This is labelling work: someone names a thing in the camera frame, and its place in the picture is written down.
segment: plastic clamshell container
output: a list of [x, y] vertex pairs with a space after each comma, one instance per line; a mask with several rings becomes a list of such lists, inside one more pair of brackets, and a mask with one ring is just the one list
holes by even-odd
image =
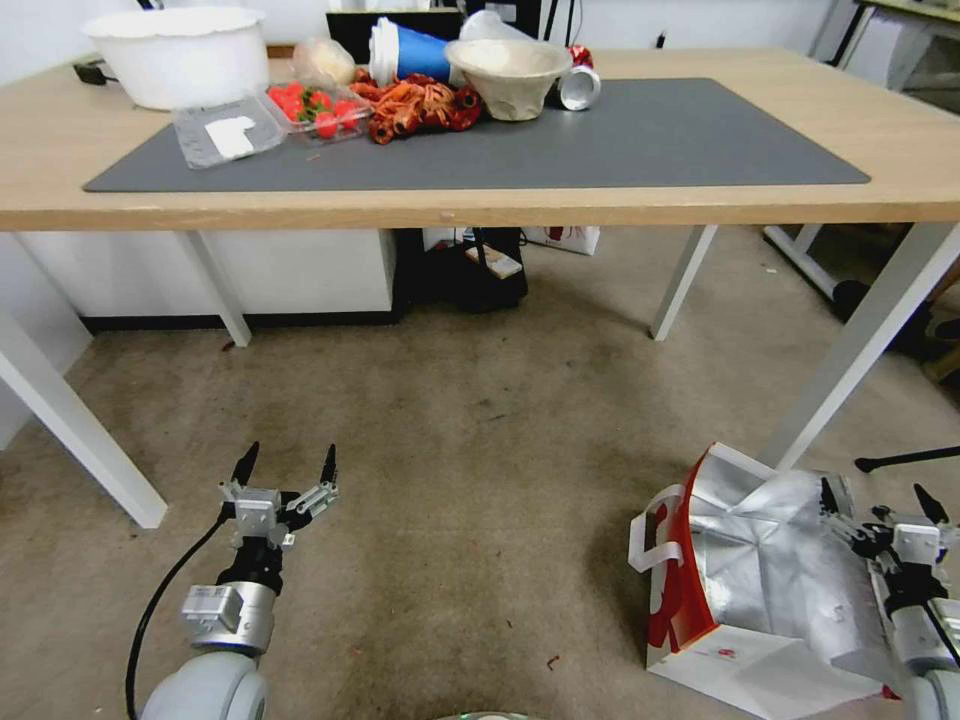
[[[287, 87], [287, 85], [272, 85], [271, 87], [284, 88]], [[367, 132], [367, 124], [370, 120], [370, 116], [373, 115], [373, 106], [369, 103], [369, 101], [364, 100], [355, 92], [345, 87], [304, 87], [306, 91], [310, 93], [320, 92], [326, 94], [327, 97], [330, 98], [331, 108], [338, 102], [348, 101], [354, 104], [354, 109], [339, 116], [329, 113], [331, 117], [336, 119], [336, 131], [331, 136], [327, 137], [317, 130], [315, 120], [296, 121], [287, 117], [283, 109], [278, 106], [277, 103], [273, 101], [273, 98], [267, 94], [269, 91], [268, 88], [266, 91], [261, 93], [259, 97], [261, 98], [264, 106], [274, 116], [276, 121], [286, 133], [292, 135], [298, 140], [314, 145], [322, 145], [357, 137], [358, 135], [363, 135]]]
[[187, 165], [195, 170], [270, 150], [287, 137], [256, 95], [224, 105], [174, 110], [173, 128]]

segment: plastic container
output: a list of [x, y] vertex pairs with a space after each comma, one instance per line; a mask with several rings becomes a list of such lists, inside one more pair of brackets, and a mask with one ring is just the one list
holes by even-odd
[[173, 127], [183, 157], [194, 169], [255, 155], [287, 136], [256, 95], [225, 105], [174, 110]]
[[[289, 85], [271, 86], [271, 88], [289, 87]], [[317, 113], [317, 116], [329, 116], [331, 119], [328, 123], [321, 123], [320, 127], [318, 127], [315, 119], [291, 120], [283, 108], [270, 96], [270, 89], [260, 93], [258, 97], [263, 106], [269, 111], [280, 127], [283, 128], [283, 131], [301, 141], [311, 144], [324, 144], [338, 140], [346, 140], [347, 138], [356, 137], [357, 135], [362, 135], [367, 132], [367, 124], [370, 116], [373, 115], [373, 106], [356, 93], [340, 86], [309, 87], [305, 88], [305, 91], [310, 94], [321, 93], [325, 95], [329, 98], [329, 107], [333, 110], [336, 110], [338, 103], [343, 102], [351, 103], [353, 108], [340, 114], [336, 112]]]
[[189, 7], [105, 15], [89, 36], [130, 98], [154, 110], [240, 100], [270, 81], [264, 13]]
[[497, 120], [533, 120], [553, 81], [573, 65], [567, 49], [536, 40], [455, 40], [447, 59]]
[[447, 41], [380, 18], [370, 31], [370, 75], [383, 87], [411, 73], [423, 73], [450, 82], [450, 63], [444, 55]]
[[493, 10], [478, 10], [460, 28], [461, 40], [531, 40], [526, 33], [507, 25]]

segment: black stand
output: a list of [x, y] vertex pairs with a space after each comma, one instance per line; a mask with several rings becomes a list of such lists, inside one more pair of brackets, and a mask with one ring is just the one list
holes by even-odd
[[857, 469], [868, 473], [878, 467], [886, 467], [887, 465], [905, 465], [912, 462], [940, 460], [941, 458], [957, 456], [960, 456], [960, 445], [940, 448], [939, 450], [923, 450], [922, 452], [906, 453], [904, 455], [891, 455], [885, 458], [857, 458], [853, 461], [853, 464], [857, 466]]

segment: plastic bag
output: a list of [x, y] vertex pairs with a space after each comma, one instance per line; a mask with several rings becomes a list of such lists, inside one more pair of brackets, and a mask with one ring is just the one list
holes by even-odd
[[356, 64], [343, 45], [330, 38], [310, 38], [293, 49], [293, 72], [304, 85], [349, 85]]

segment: white plastic bowl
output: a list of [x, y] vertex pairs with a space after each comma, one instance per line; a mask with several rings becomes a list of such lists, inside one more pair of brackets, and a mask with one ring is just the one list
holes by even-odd
[[573, 65], [566, 48], [536, 40], [455, 40], [445, 54], [497, 120], [539, 116], [553, 81]]
[[83, 26], [137, 104], [155, 110], [223, 105], [269, 82], [264, 13], [189, 7], [105, 15]]

